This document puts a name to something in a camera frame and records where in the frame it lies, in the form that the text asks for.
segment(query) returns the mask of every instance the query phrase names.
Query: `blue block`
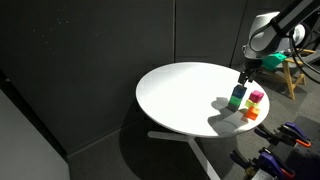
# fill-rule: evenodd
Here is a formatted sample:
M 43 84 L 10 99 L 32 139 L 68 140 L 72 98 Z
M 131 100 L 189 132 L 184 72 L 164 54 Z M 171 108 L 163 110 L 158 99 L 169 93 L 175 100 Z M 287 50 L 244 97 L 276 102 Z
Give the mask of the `blue block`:
M 241 85 L 237 85 L 233 88 L 232 96 L 235 96 L 239 99 L 242 99 L 243 96 L 246 94 L 247 88 Z

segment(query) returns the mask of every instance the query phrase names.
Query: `toy block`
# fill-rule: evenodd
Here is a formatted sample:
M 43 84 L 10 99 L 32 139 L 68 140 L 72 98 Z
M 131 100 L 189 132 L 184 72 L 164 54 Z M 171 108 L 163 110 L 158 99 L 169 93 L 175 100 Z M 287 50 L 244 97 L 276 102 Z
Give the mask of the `toy block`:
M 245 117 L 250 118 L 252 120 L 256 120 L 259 115 L 259 112 L 260 112 L 260 109 L 251 106 L 246 112 Z
M 231 96 L 230 100 L 229 100 L 229 104 L 233 104 L 235 106 L 240 106 L 242 99 L 239 99 L 235 96 Z
M 254 102 L 254 103 L 259 103 L 261 101 L 261 99 L 263 98 L 264 93 L 254 90 L 249 97 L 249 100 Z
M 261 59 L 262 66 L 268 70 L 273 70 L 286 58 L 287 58 L 287 56 L 285 56 L 281 53 L 270 54 L 270 55 L 265 56 Z
M 239 106 L 229 103 L 227 106 L 227 109 L 229 109 L 232 112 L 236 112 L 236 111 L 238 111 Z
M 247 88 L 241 85 L 237 85 L 233 88 L 232 96 L 242 99 L 247 91 Z
M 245 106 L 247 106 L 248 108 L 253 106 L 253 107 L 258 107 L 259 103 L 254 103 L 252 101 L 250 101 L 249 99 L 246 101 L 246 103 L 244 104 Z

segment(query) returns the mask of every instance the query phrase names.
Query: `table leg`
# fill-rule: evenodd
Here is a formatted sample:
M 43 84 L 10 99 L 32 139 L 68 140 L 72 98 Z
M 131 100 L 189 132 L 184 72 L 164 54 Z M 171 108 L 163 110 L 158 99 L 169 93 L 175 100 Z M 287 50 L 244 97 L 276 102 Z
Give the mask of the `table leg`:
M 173 140 L 173 141 L 182 141 L 182 142 L 188 142 L 190 145 L 192 151 L 198 158 L 201 166 L 205 170 L 205 172 L 208 174 L 209 178 L 212 180 L 220 180 L 218 174 L 211 166 L 210 162 L 206 158 L 206 156 L 201 151 L 200 147 L 194 140 L 194 137 L 192 136 L 186 136 L 181 134 L 174 134 L 174 133 L 164 133 L 164 132 L 155 132 L 155 131 L 149 131 L 148 136 L 150 138 L 156 138 L 156 139 L 165 139 L 165 140 Z

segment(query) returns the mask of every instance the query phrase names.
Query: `black wall panel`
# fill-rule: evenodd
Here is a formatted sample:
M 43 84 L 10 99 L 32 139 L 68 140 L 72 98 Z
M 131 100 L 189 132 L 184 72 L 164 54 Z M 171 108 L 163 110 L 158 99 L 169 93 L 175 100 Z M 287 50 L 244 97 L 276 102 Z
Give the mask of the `black wall panel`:
M 67 152 L 141 117 L 135 87 L 173 62 L 172 0 L 1 6 L 0 68 Z
M 229 66 L 246 0 L 177 0 L 176 61 Z

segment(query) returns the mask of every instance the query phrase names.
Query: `table top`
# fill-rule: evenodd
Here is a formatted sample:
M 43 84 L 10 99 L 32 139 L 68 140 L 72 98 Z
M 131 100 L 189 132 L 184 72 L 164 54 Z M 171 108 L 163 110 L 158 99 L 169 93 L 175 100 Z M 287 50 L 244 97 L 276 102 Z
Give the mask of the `table top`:
M 269 112 L 269 98 L 262 87 L 246 83 L 240 108 L 226 108 L 240 72 L 199 62 L 174 63 L 147 73 L 138 83 L 136 97 L 142 110 L 158 124 L 195 137 L 226 137 L 259 125 Z M 256 120 L 244 117 L 244 104 L 254 90 L 265 95 Z

